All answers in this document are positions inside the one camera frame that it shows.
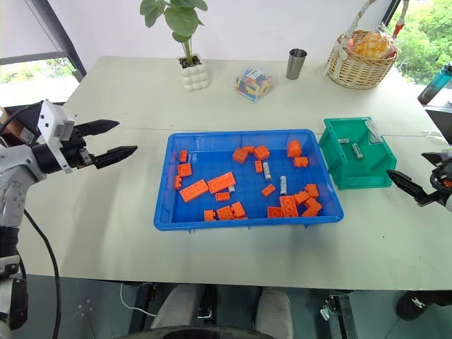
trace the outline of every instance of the tree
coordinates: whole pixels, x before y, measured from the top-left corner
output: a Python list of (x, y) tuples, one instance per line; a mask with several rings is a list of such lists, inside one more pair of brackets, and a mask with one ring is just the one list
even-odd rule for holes
[[(388, 31), (393, 32), (400, 8)], [(426, 85), (444, 64), (452, 60), (452, 0), (434, 0), (408, 9), (405, 27), (396, 44), (399, 58), (395, 66), (410, 82)]]

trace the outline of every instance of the silver battery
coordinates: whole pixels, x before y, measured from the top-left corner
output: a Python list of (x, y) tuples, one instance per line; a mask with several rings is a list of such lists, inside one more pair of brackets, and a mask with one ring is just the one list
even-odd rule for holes
[(353, 148), (353, 152), (355, 152), (355, 155), (358, 158), (358, 160), (361, 160), (362, 158), (364, 158), (364, 156), (361, 152), (361, 149), (359, 148), (357, 143), (353, 143), (352, 148)]
[(287, 195), (287, 178), (285, 177), (285, 175), (282, 175), (280, 178), (280, 195)]
[(268, 162), (264, 162), (262, 164), (263, 167), (263, 175), (266, 178), (266, 180), (271, 180), (271, 175), (270, 175), (270, 167), (268, 166)]

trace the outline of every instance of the green storage box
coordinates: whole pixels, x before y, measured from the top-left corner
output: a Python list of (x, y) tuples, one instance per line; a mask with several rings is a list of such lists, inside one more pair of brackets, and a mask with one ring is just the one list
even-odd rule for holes
[[(391, 185), (392, 181), (386, 170), (394, 170), (397, 159), (370, 117), (323, 121), (326, 129), (319, 145), (339, 189), (369, 189)], [(355, 143), (362, 153), (361, 159), (352, 147)]]

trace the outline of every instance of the clear plastic box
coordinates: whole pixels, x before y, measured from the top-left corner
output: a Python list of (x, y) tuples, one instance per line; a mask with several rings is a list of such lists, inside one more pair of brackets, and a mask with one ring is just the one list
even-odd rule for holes
[(275, 73), (261, 67), (248, 67), (235, 77), (235, 90), (251, 101), (258, 102), (278, 84)]

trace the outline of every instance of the white cable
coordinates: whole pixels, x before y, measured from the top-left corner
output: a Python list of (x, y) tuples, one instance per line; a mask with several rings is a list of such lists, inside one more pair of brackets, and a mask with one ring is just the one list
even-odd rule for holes
[(135, 309), (137, 311), (143, 312), (144, 314), (147, 314), (148, 316), (157, 316), (157, 314), (148, 313), (144, 309), (139, 309), (138, 307), (130, 307), (128, 304), (126, 304), (124, 302), (124, 299), (122, 299), (122, 285), (124, 285), (124, 283), (121, 284), (121, 289), (119, 290), (119, 297), (121, 298), (121, 302), (125, 307), (127, 307), (128, 309)]

